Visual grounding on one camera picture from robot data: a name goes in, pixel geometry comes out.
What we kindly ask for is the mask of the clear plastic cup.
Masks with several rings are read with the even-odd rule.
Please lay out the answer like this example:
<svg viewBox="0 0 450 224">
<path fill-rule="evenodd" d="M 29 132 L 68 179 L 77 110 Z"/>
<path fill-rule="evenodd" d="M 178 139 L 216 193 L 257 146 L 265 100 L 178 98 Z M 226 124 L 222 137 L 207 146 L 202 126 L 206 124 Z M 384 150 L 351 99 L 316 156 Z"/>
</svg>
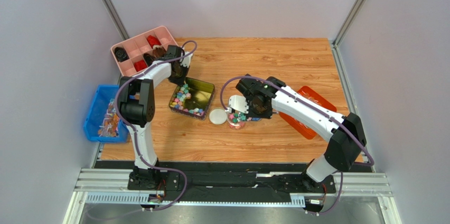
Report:
<svg viewBox="0 0 450 224">
<path fill-rule="evenodd" d="M 234 130 L 243 129 L 247 122 L 247 115 L 243 112 L 229 109 L 227 114 L 227 122 L 229 127 Z"/>
</svg>

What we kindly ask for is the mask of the square tin of star candies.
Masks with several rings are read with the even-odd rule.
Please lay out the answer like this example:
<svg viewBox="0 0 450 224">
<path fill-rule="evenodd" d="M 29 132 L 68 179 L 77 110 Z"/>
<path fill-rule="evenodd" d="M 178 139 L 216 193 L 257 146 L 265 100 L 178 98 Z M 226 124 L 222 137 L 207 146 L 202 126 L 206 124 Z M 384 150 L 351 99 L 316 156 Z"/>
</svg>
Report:
<svg viewBox="0 0 450 224">
<path fill-rule="evenodd" d="M 168 106 L 174 113 L 198 120 L 205 120 L 214 95 L 214 84 L 186 77 L 184 84 L 176 86 Z"/>
</svg>

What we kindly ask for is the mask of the white round lid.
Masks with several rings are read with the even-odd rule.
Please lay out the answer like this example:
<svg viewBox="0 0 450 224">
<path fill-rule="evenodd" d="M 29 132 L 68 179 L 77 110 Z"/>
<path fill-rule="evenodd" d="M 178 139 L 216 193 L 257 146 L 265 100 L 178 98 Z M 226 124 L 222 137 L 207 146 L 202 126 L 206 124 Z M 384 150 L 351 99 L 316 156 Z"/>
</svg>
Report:
<svg viewBox="0 0 450 224">
<path fill-rule="evenodd" d="M 215 108 L 209 113 L 209 121 L 214 125 L 222 125 L 227 121 L 228 115 L 223 108 Z"/>
</svg>

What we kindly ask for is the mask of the orange tray of candies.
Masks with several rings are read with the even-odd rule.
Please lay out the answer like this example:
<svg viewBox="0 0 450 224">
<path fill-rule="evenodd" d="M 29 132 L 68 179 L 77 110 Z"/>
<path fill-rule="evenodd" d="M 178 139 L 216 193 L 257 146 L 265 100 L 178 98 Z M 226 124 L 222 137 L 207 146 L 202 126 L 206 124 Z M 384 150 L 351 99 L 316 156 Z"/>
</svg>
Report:
<svg viewBox="0 0 450 224">
<path fill-rule="evenodd" d="M 326 142 L 330 141 L 333 129 L 339 126 L 330 120 L 343 121 L 342 114 L 328 110 L 296 93 L 291 87 L 282 87 L 271 101 L 274 110 L 291 116 L 296 121 L 314 130 Z"/>
</svg>

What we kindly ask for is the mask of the blue plastic bin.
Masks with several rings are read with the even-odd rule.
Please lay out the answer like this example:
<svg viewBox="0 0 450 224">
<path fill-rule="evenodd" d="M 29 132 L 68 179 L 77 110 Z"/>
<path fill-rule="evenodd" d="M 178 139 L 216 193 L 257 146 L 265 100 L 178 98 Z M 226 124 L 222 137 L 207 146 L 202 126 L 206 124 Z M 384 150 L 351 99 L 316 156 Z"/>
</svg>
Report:
<svg viewBox="0 0 450 224">
<path fill-rule="evenodd" d="M 118 85 L 99 85 L 83 125 L 86 139 L 98 143 L 125 143 L 128 129 L 117 116 L 114 98 Z"/>
</svg>

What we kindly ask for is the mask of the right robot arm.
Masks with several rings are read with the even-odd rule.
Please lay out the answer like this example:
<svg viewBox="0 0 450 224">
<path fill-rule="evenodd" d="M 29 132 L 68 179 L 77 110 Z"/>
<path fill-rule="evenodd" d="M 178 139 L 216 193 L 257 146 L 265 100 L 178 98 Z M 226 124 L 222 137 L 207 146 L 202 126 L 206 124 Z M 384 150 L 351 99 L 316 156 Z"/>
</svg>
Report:
<svg viewBox="0 0 450 224">
<path fill-rule="evenodd" d="M 273 112 L 286 114 L 320 135 L 325 152 L 302 172 L 301 185 L 312 191 L 335 172 L 349 171 L 365 150 L 362 121 L 355 113 L 342 115 L 324 108 L 275 77 L 266 80 L 247 74 L 236 85 L 239 95 L 228 100 L 228 108 L 251 118 L 270 119 Z"/>
</svg>

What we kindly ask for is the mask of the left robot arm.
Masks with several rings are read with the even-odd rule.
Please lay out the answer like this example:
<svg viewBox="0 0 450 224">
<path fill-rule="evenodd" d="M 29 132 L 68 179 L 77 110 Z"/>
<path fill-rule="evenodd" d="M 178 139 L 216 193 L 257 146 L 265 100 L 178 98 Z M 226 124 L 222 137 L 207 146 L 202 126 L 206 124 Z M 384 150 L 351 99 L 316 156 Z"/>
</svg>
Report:
<svg viewBox="0 0 450 224">
<path fill-rule="evenodd" d="M 178 86 L 185 83 L 193 52 L 169 45 L 147 69 L 132 77 L 122 77 L 114 106 L 132 139 L 135 160 L 129 175 L 130 190 L 156 190 L 163 184 L 161 168 L 154 150 L 151 122 L 155 115 L 154 89 L 162 81 Z"/>
</svg>

